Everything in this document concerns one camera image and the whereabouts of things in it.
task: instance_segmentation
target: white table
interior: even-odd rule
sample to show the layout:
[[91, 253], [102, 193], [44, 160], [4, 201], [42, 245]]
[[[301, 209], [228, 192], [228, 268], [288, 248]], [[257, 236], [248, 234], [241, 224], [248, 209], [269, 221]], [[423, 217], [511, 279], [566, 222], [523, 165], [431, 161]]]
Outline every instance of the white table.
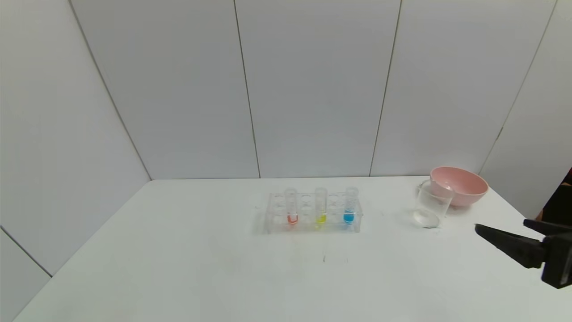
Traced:
[[[541, 282], [474, 233], [529, 237], [490, 191], [441, 229], [411, 222], [426, 177], [156, 180], [16, 319], [27, 321], [569, 321], [572, 287]], [[358, 234], [265, 235], [267, 194], [360, 190]]]

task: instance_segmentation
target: white wall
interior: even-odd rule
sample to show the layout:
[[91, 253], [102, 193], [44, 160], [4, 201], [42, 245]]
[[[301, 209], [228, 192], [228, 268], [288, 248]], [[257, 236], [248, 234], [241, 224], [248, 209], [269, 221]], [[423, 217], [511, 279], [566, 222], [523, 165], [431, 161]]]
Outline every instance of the white wall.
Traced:
[[55, 273], [149, 180], [67, 0], [2, 0], [2, 226]]
[[559, 0], [481, 176], [535, 218], [572, 167], [572, 1]]
[[232, 0], [72, 0], [153, 179], [258, 178]]
[[11, 322], [50, 277], [10, 237], [0, 234], [0, 321]]
[[372, 175], [478, 172], [554, 0], [403, 1]]
[[399, 3], [236, 1], [263, 178], [369, 175]]

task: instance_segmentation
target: test tube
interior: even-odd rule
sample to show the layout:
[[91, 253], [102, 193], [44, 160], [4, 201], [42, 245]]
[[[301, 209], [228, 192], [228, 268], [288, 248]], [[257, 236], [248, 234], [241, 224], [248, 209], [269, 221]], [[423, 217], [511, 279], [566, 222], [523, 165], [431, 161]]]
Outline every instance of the test tube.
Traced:
[[324, 223], [326, 215], [326, 201], [328, 198], [328, 190], [325, 188], [316, 188], [314, 191], [316, 195], [316, 222]]
[[358, 206], [358, 193], [359, 190], [356, 187], [349, 187], [345, 190], [344, 221], [346, 223], [353, 223]]
[[295, 225], [298, 222], [298, 206], [296, 204], [296, 189], [288, 188], [284, 190], [284, 199], [286, 202], [286, 214], [288, 223]]

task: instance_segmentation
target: blue liquid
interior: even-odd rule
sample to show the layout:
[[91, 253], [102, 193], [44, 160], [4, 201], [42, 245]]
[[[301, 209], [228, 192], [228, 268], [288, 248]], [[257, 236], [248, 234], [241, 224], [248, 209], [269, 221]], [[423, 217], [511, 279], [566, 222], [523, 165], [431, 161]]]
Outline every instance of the blue liquid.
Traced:
[[355, 216], [355, 213], [350, 213], [349, 211], [346, 211], [344, 213], [344, 221], [346, 223], [353, 223], [354, 216]]

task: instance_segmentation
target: test tube rack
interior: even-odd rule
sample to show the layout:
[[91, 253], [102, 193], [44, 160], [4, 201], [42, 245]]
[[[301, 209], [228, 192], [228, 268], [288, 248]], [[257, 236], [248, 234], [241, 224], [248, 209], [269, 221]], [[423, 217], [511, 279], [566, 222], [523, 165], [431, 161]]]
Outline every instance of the test tube rack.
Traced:
[[326, 219], [320, 222], [316, 211], [315, 193], [297, 193], [297, 221], [291, 223], [286, 212], [286, 198], [283, 193], [270, 194], [265, 215], [265, 229], [268, 234], [278, 233], [359, 233], [362, 224], [362, 206], [357, 199], [353, 220], [347, 221], [345, 193], [328, 193]]

